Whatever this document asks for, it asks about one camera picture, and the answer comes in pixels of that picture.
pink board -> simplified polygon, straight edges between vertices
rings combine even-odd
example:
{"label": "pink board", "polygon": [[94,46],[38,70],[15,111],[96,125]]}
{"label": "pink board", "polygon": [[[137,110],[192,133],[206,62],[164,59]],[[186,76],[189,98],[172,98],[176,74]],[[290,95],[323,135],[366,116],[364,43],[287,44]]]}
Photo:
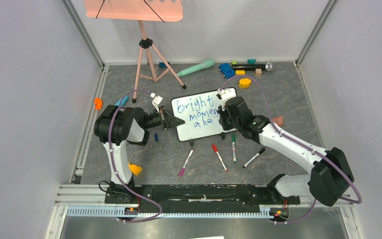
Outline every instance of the pink board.
{"label": "pink board", "polygon": [[[84,0],[87,17],[96,17],[103,0]],[[179,21],[183,17],[181,0],[146,0],[163,21]],[[105,0],[99,18],[161,21],[144,0]]]}

whiteboard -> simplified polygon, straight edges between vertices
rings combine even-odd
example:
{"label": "whiteboard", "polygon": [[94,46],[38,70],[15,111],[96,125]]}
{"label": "whiteboard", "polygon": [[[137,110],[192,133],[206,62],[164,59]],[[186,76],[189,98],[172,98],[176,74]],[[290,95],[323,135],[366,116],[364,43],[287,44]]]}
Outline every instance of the whiteboard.
{"label": "whiteboard", "polygon": [[222,105],[222,101],[216,95],[217,90],[171,100],[174,116],[185,121],[185,124],[177,126],[179,141],[236,130],[224,131],[219,124],[220,115],[217,109]]}

white wall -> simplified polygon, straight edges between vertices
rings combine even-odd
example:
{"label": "white wall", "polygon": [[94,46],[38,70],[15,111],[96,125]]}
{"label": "white wall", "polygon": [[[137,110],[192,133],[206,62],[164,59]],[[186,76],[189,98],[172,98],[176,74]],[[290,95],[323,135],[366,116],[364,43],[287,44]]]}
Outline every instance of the white wall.
{"label": "white wall", "polygon": [[61,1],[0,1],[0,239],[44,237],[98,71]]}
{"label": "white wall", "polygon": [[346,153],[364,238],[382,238],[382,1],[339,1],[302,65],[327,147]]}
{"label": "white wall", "polygon": [[[137,21],[89,18],[83,0],[72,2],[103,61],[138,61]],[[183,0],[182,20],[145,22],[144,26],[167,61],[295,60],[326,3]]]}

dry erase marker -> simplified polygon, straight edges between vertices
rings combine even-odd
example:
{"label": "dry erase marker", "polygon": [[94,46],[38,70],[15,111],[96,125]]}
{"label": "dry erase marker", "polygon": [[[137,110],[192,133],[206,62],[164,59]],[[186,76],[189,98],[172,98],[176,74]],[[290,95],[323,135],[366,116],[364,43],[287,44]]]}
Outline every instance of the dry erase marker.
{"label": "dry erase marker", "polygon": [[185,166],[187,165],[188,160],[191,158],[192,152],[194,152],[194,149],[191,149],[191,152],[190,152],[190,154],[188,155],[187,159],[185,160],[185,163],[184,163],[184,165],[182,166],[182,169],[181,169],[181,171],[179,172],[178,176],[182,177],[182,175],[184,174]]}
{"label": "dry erase marker", "polygon": [[235,135],[234,134],[232,134],[232,152],[233,152],[233,162],[236,163]]}
{"label": "dry erase marker", "polygon": [[217,151],[216,145],[212,144],[211,147],[213,148],[214,152],[215,152],[215,153],[217,154],[217,156],[219,157],[220,162],[222,163],[223,168],[225,169],[225,171],[226,171],[226,172],[229,172],[229,170],[226,168],[225,164],[223,163],[223,159],[222,159],[222,157],[220,157],[220,154],[219,154],[219,152]]}
{"label": "dry erase marker", "polygon": [[248,166],[248,164],[250,164],[252,161],[254,161],[254,159],[256,159],[258,157],[258,155],[262,154],[264,151],[266,151],[266,148],[262,148],[260,151],[258,151],[258,153],[256,155],[254,155],[254,157],[252,157],[250,160],[248,160],[248,162],[246,164],[244,164],[244,166],[242,166],[242,168],[245,168]]}

pink easel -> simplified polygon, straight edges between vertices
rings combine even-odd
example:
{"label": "pink easel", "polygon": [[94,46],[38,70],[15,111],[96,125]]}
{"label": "pink easel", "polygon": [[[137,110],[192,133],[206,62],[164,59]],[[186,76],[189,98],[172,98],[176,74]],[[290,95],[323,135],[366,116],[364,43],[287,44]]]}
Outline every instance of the pink easel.
{"label": "pink easel", "polygon": [[[175,71],[168,64],[165,58],[160,54],[159,50],[153,44],[153,40],[147,38],[143,21],[179,21],[183,18],[181,0],[84,0],[87,9],[86,16],[95,18],[113,18],[113,19],[129,19],[138,20],[142,39],[140,41],[140,54],[138,57],[137,74],[135,76],[134,89],[138,88],[139,78],[146,78],[157,82],[168,71],[171,71],[182,88],[187,86],[179,79]],[[153,64],[150,47],[156,52],[160,59],[167,66],[160,76],[156,75]],[[143,58],[143,50],[146,50],[147,61],[149,62],[152,77],[140,74],[141,60]],[[137,92],[134,92],[132,102],[137,101]]]}

